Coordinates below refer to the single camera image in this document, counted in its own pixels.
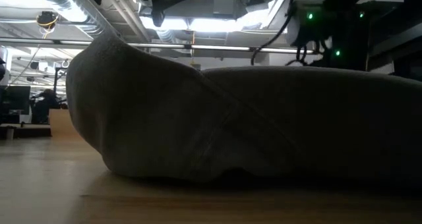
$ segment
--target wooden desk surface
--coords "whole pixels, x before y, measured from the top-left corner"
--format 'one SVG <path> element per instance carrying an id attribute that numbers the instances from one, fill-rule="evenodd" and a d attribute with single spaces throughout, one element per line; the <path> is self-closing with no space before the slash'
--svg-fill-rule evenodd
<path id="1" fill-rule="evenodd" d="M 420 199 L 118 177 L 84 142 L 0 142 L 0 223 L 422 223 Z"/>

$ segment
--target desk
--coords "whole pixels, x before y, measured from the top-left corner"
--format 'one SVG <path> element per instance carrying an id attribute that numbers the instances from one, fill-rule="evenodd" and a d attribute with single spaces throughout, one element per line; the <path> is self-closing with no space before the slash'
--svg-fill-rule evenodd
<path id="1" fill-rule="evenodd" d="M 212 190 L 110 173 L 88 144 L 0 141 L 0 223 L 422 223 L 422 200 L 301 189 Z"/>

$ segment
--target computer monitor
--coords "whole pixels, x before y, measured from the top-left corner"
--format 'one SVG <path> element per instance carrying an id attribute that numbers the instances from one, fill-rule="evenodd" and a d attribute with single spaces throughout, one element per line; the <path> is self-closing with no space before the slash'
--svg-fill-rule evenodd
<path id="1" fill-rule="evenodd" d="M 21 115 L 29 115 L 30 86 L 0 86 L 1 113 L 20 111 Z"/>

